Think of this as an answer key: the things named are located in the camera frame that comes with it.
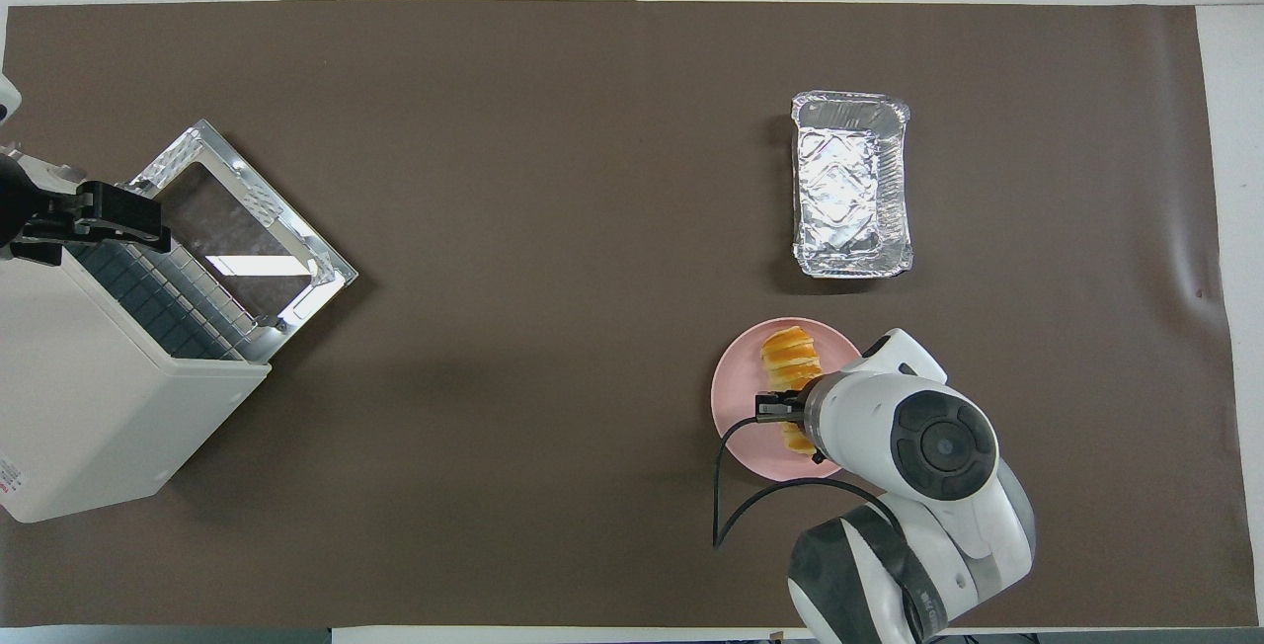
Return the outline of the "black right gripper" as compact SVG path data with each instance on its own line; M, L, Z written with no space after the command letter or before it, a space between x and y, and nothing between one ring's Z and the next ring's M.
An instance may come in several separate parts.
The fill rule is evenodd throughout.
M755 393L755 423L804 423L806 402L801 391Z

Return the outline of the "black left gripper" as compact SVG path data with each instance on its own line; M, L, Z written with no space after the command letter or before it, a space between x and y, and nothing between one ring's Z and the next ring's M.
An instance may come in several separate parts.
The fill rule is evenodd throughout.
M62 247L114 242L171 252L171 230L162 225L161 202L107 182L87 181L68 166L35 158L1 159L1 258L58 264ZM70 204L80 202L87 225L159 225L157 233L131 228L75 228Z

